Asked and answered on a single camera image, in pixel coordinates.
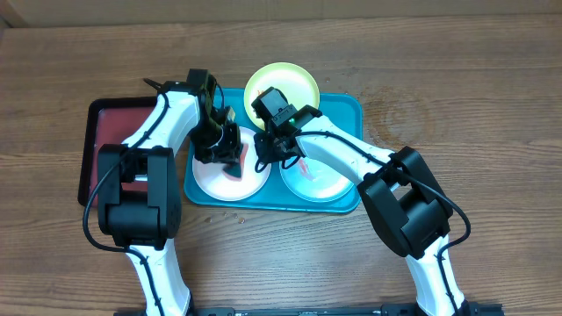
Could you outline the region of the green and orange sponge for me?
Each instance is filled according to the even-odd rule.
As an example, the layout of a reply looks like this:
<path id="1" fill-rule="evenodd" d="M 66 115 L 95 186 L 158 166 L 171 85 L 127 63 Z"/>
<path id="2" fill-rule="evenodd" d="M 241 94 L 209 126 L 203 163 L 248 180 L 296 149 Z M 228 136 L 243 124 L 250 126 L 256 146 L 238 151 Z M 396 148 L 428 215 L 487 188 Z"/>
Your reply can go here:
<path id="1" fill-rule="evenodd" d="M 239 181 L 243 176 L 243 165 L 248 152 L 249 146 L 246 143 L 242 144 L 240 159 L 237 163 L 228 164 L 223 168 L 225 176 L 231 178 L 233 181 Z"/>

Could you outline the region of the white plastic plate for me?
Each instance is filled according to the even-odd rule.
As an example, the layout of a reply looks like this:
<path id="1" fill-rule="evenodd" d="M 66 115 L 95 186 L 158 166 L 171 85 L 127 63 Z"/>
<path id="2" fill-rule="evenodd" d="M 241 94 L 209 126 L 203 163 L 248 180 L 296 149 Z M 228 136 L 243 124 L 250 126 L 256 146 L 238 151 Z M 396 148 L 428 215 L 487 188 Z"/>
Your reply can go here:
<path id="1" fill-rule="evenodd" d="M 235 177 L 225 171 L 225 163 L 204 164 L 198 160 L 191 160 L 187 168 L 194 175 L 198 187 L 211 198 L 220 201 L 234 202 L 250 198 L 255 195 L 267 182 L 271 166 L 264 171 L 256 172 L 257 154 L 255 149 L 255 131 L 241 127 L 241 176 Z"/>

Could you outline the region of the yellow-green plastic plate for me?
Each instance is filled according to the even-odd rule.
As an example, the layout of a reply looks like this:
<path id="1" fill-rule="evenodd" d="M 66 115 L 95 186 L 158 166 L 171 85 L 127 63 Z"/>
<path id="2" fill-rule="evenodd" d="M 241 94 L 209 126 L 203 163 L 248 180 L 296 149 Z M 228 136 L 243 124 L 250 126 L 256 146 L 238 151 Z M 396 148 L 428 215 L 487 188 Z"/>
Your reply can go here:
<path id="1" fill-rule="evenodd" d="M 275 62 L 259 68 L 244 89 L 244 107 L 250 121 L 259 129 L 264 122 L 251 107 L 252 102 L 269 87 L 279 89 L 298 110 L 304 105 L 318 109 L 320 91 L 312 75 L 302 67 L 289 62 Z"/>

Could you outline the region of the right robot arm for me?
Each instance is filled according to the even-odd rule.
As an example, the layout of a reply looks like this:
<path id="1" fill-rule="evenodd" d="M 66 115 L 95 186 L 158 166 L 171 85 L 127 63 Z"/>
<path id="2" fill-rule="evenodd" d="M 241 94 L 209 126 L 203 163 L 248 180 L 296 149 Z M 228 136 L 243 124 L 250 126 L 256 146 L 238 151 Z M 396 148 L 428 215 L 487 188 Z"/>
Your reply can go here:
<path id="1" fill-rule="evenodd" d="M 296 109 L 273 87 L 251 104 L 265 130 L 255 137 L 261 171 L 273 162 L 309 158 L 356 185 L 378 237 L 407 261 L 416 305 L 424 315 L 466 315 L 450 248 L 465 241 L 449 237 L 449 219 L 463 211 L 443 192 L 422 156 L 411 147 L 398 152 L 375 147 L 336 126 L 310 105 Z"/>

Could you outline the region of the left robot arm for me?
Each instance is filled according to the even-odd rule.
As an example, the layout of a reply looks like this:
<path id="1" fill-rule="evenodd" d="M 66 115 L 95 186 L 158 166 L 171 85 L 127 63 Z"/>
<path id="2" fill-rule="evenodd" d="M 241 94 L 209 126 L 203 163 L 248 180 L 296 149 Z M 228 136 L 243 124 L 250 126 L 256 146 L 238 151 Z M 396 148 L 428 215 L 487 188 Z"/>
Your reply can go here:
<path id="1" fill-rule="evenodd" d="M 241 176 L 241 134 L 234 111 L 215 107 L 220 90 L 206 69 L 192 68 L 182 82 L 147 79 L 155 108 L 121 144 L 104 144 L 97 154 L 97 185 L 88 206 L 97 207 L 112 252 L 132 262 L 145 295 L 144 315 L 192 315 L 192 296 L 179 269 L 174 238 L 182 216 L 175 156 L 185 139 L 195 158 L 222 163 Z"/>

